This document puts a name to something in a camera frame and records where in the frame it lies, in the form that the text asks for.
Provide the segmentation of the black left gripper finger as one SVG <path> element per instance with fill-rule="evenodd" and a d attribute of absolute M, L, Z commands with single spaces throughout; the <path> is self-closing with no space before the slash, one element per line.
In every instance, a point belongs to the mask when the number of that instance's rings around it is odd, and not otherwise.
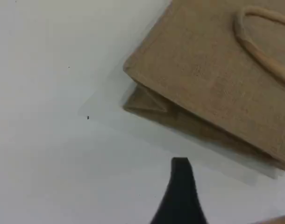
<path fill-rule="evenodd" d="M 171 160 L 171 175 L 152 224 L 206 224 L 192 166 L 185 157 Z"/>

